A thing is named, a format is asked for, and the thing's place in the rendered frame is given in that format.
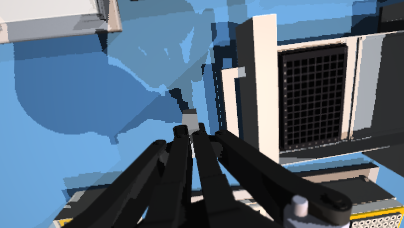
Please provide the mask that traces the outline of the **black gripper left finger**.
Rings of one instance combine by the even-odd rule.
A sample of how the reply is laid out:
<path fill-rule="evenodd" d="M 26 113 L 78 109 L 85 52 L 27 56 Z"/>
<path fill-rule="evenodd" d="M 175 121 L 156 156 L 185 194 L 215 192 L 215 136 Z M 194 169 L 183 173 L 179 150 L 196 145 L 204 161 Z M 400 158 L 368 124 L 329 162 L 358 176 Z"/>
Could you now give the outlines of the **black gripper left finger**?
<path fill-rule="evenodd" d="M 180 203 L 191 202 L 192 193 L 190 109 L 183 110 L 182 125 L 173 133 L 172 142 L 152 142 L 85 211 L 60 228 L 134 228 L 147 207 L 138 228 L 177 228 Z"/>

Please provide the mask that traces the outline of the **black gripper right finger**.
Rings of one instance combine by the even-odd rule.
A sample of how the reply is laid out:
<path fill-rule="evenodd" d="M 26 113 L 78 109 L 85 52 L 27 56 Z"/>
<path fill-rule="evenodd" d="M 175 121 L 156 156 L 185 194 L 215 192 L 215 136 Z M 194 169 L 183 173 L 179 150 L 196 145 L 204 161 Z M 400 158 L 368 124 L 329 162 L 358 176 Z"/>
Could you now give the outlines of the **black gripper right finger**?
<path fill-rule="evenodd" d="M 295 175 L 228 130 L 208 135 L 196 108 L 190 132 L 210 228 L 249 228 L 218 161 L 279 225 L 349 228 L 345 194 Z"/>

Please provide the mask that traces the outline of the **black multi-well plate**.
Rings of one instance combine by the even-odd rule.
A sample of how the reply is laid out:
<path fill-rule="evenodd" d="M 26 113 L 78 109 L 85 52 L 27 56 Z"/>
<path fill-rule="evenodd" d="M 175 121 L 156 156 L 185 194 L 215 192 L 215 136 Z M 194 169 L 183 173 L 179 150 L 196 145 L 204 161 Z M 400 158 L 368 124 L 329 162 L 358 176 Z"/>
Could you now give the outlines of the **black multi-well plate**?
<path fill-rule="evenodd" d="M 279 151 L 341 141 L 347 60 L 347 43 L 277 53 Z"/>

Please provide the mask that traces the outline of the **blue flat mat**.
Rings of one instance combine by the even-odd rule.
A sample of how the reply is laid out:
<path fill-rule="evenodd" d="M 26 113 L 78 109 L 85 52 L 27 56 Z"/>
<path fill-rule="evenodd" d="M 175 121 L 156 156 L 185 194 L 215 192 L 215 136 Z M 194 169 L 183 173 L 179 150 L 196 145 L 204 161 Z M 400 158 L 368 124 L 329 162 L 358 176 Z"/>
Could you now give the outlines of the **blue flat mat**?
<path fill-rule="evenodd" d="M 277 46 L 377 33 L 404 0 L 117 0 L 122 32 L 0 44 L 0 228 L 47 228 L 107 188 L 196 108 L 226 130 L 220 69 L 235 27 L 276 14 Z"/>

